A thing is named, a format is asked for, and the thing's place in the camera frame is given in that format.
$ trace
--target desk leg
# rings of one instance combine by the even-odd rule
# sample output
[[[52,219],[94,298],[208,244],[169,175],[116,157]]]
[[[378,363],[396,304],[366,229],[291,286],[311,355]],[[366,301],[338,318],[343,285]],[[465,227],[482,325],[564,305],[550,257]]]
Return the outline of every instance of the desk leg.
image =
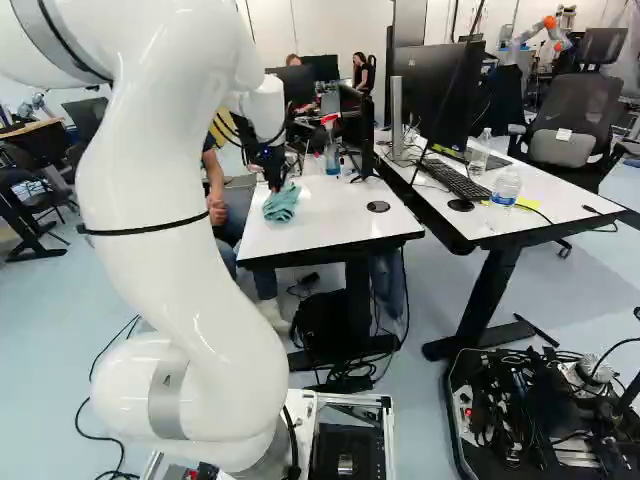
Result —
[[[347,297],[349,310],[349,335],[358,339],[353,345],[353,351],[337,352],[333,355],[313,355],[307,352],[295,352],[288,355],[289,371],[304,372],[314,367],[334,365],[347,360],[355,360],[373,355],[393,353],[400,341],[395,335],[376,335],[371,331],[371,293],[369,291],[369,261],[367,258],[357,258],[346,262],[345,266]]]
[[[60,257],[67,253],[64,249],[47,250],[44,248],[38,240],[38,234],[40,234],[40,232],[38,231],[36,234],[29,228],[22,216],[20,216],[18,212],[11,207],[7,199],[4,198],[4,193],[5,192],[3,192],[3,195],[0,195],[0,216],[2,216],[9,226],[22,238],[22,242],[14,248],[7,257],[7,263],[34,260],[37,258]],[[33,252],[20,255],[20,253],[27,248],[33,250]]]
[[[535,331],[525,322],[487,328],[520,256],[520,247],[489,252],[471,292],[458,331],[422,346],[431,362],[455,358],[463,348],[486,348],[533,337]]]

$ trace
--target desk surface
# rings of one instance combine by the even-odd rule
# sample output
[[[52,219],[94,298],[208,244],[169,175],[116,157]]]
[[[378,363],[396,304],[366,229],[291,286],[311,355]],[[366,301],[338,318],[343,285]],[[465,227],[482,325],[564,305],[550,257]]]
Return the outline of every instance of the desk surface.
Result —
[[[56,118],[51,118],[49,120],[41,120],[39,122],[27,123],[24,126],[24,128],[21,128],[20,130],[14,130],[13,132],[7,132],[7,133],[0,134],[0,140],[2,140],[4,138],[9,138],[9,137],[15,137],[15,136],[18,136],[18,135],[22,135],[24,133],[31,132],[33,130],[37,130],[38,128],[46,127],[47,125],[52,125],[54,123],[62,123],[63,120],[64,120],[64,117],[56,117]]]
[[[390,140],[390,137],[391,132],[376,132],[376,141]],[[414,143],[420,147],[424,146],[425,142],[422,137],[418,137],[414,141]],[[473,138],[469,139],[468,146],[481,148]],[[409,166],[402,168],[392,162],[390,160],[390,148],[387,146],[381,146],[376,143],[374,149],[376,154],[404,181],[407,183],[411,181],[416,167]],[[408,159],[417,160],[420,157],[420,153],[421,149],[414,148],[405,152],[405,156]],[[539,202],[540,206],[537,209],[554,224],[562,224],[597,216],[584,210],[582,205],[589,205],[602,214],[623,212],[626,210],[624,207],[606,198],[595,195],[524,162],[493,150],[491,153],[513,162],[511,168],[516,168],[522,179],[520,197]],[[460,173],[466,174],[465,166],[462,163],[440,155],[437,157]],[[502,171],[503,169],[499,168],[486,172],[479,183],[489,190],[492,190],[496,179]],[[512,208],[508,215],[502,215],[504,212],[496,212],[493,208],[476,204],[476,208],[471,212],[457,212],[447,206],[449,200],[457,198],[456,195],[440,190],[442,188],[443,185],[441,183],[423,172],[418,173],[414,183],[414,190],[467,240],[480,240],[502,234],[549,226],[549,223],[537,213],[519,208]]]
[[[424,229],[382,180],[349,184],[347,178],[308,175],[292,179],[302,188],[295,216],[287,224],[267,222],[264,183],[255,189],[238,261],[390,238],[419,238]],[[372,213],[367,204],[383,200],[391,209]]]

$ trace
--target white desk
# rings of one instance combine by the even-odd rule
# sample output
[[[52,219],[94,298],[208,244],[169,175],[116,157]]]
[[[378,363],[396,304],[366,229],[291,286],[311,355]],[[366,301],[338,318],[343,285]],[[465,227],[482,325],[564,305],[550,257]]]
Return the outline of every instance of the white desk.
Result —
[[[311,168],[312,162],[305,162],[305,172],[317,171]],[[306,352],[292,353],[292,372],[390,353],[398,346],[394,335],[369,337],[369,258],[421,238],[425,231],[384,181],[372,177],[366,183],[350,184],[354,176],[338,179],[321,173],[291,179],[302,190],[295,216],[286,224],[264,219],[262,205],[270,194],[265,184],[259,184],[253,194],[238,265],[261,269],[345,263],[345,331],[354,339],[354,350],[327,357],[314,354],[313,359]],[[373,213],[367,209],[373,201],[387,202],[391,208]]]
[[[376,141],[378,140],[390,140],[390,133],[378,132],[376,134]],[[425,145],[426,140],[418,137],[415,143],[422,147]],[[481,148],[473,138],[469,139],[468,145],[477,149]],[[402,168],[387,159],[387,156],[391,158],[390,148],[387,146],[381,146],[376,143],[374,150],[403,180],[407,183],[411,181],[416,167]],[[554,224],[597,217],[596,214],[590,213],[582,208],[582,205],[589,205],[602,214],[623,212],[626,210],[617,203],[595,195],[515,158],[510,158],[496,151],[491,151],[491,154],[508,159],[513,163],[511,168],[517,169],[522,179],[520,196],[527,200],[540,202],[538,210],[547,216]],[[406,152],[405,156],[417,161],[420,157],[420,150],[413,148]],[[442,155],[437,155],[436,157],[463,175],[466,174],[465,166],[462,163]],[[503,170],[502,168],[498,168],[487,171],[478,183],[492,190],[496,179]],[[455,194],[445,193],[436,188],[429,188],[428,186],[444,188],[442,184],[434,180],[427,173],[419,172],[414,188],[416,193],[435,208],[465,239],[470,241],[490,238],[506,233],[532,230],[549,225],[543,217],[535,212],[518,208],[511,209],[509,215],[495,215],[488,206],[476,204],[476,208],[471,212],[457,212],[447,206],[447,202],[453,198],[457,198]]]
[[[410,182],[416,167],[410,162],[403,162],[409,166],[402,168],[386,158],[391,157],[389,147],[377,142],[388,141],[390,137],[390,132],[376,132],[374,149],[381,160],[378,171],[394,191],[452,253],[467,255],[478,246],[489,250],[456,334],[423,346],[422,352],[429,360],[454,358],[462,348],[495,346],[535,334],[535,330],[523,322],[487,328],[523,248],[551,241],[561,242],[564,237],[603,227],[618,219],[640,229],[640,216],[636,212],[495,151],[491,153],[511,161],[512,168],[520,174],[523,182],[521,197],[540,202],[537,210],[553,224],[535,212],[519,208],[496,212],[488,206],[476,204],[470,212],[455,211],[447,202],[457,197],[447,192],[444,185],[428,174],[418,172],[412,186]],[[418,137],[413,143],[418,148],[408,153],[412,160],[417,161],[422,153],[420,147],[426,141]],[[470,139],[468,145],[481,148],[474,139]],[[460,173],[466,173],[461,163],[444,156],[437,157]],[[485,173],[479,183],[491,190],[501,171]],[[583,205],[594,208],[601,215],[588,212]]]
[[[264,219],[262,205],[270,192],[264,183],[256,187],[238,252],[240,265],[305,250],[424,235],[413,214],[382,180],[349,184],[345,179],[311,175],[292,181],[301,192],[295,216],[287,224]],[[370,212],[367,204],[375,200],[387,202],[391,209]]]

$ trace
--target black bag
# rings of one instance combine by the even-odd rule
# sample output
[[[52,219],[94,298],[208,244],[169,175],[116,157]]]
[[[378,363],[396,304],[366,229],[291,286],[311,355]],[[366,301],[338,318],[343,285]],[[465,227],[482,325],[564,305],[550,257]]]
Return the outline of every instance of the black bag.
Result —
[[[353,336],[348,329],[346,290],[317,293],[300,302],[293,317],[289,336],[311,354],[327,354],[353,349]]]

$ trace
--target plastic bottle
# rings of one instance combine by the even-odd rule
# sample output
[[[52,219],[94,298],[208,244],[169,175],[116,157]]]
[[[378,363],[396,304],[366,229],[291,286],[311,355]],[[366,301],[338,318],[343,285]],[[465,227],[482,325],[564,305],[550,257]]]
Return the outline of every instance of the plastic bottle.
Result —
[[[509,228],[509,211],[518,201],[522,189],[520,175],[513,167],[507,167],[496,180],[491,199],[487,225],[494,232],[504,233]]]
[[[340,175],[340,150],[335,143],[328,143],[324,150],[324,154],[327,156],[327,175]]]
[[[487,170],[487,160],[491,150],[491,129],[485,128],[478,139],[482,149],[474,149],[469,162],[468,172],[472,180],[476,180],[484,175]]]
[[[317,168],[319,169],[319,172],[322,172],[322,171],[326,170],[326,168],[327,168],[327,157],[324,154],[324,152],[323,153],[316,152],[316,153],[313,154],[313,156],[315,157],[316,165],[317,165]]]

